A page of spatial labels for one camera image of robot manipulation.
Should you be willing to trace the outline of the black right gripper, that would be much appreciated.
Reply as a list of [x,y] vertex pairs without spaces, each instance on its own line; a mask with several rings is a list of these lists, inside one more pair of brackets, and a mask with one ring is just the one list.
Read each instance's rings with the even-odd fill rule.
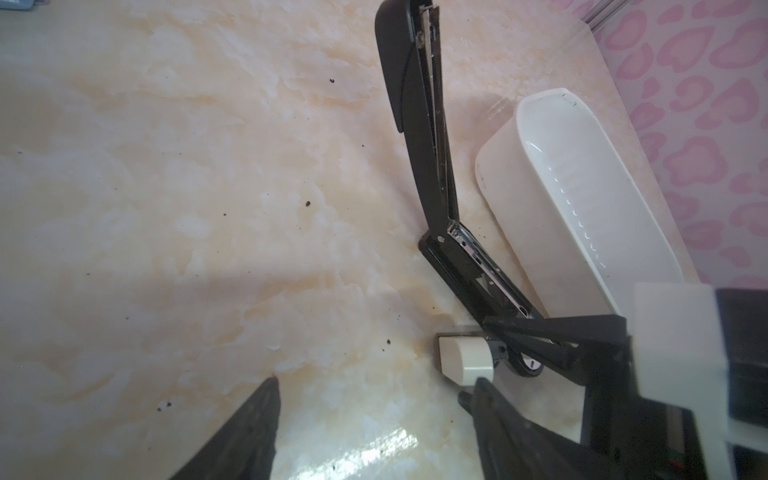
[[609,455],[624,478],[671,477],[672,431],[689,479],[736,479],[737,452],[767,454],[767,293],[713,287],[638,287],[634,311],[530,319],[488,316],[520,376],[546,367],[589,386],[629,360]]

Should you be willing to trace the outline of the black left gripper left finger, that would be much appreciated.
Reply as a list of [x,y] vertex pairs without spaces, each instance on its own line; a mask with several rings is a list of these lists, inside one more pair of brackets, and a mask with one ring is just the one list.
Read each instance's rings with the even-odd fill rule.
[[279,380],[271,376],[171,479],[270,478],[280,412]]

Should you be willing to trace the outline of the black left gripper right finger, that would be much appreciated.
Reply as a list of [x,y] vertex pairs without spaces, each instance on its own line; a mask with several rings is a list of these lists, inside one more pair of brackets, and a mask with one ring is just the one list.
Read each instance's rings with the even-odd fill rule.
[[523,417],[487,379],[458,394],[486,479],[598,479],[600,455]]

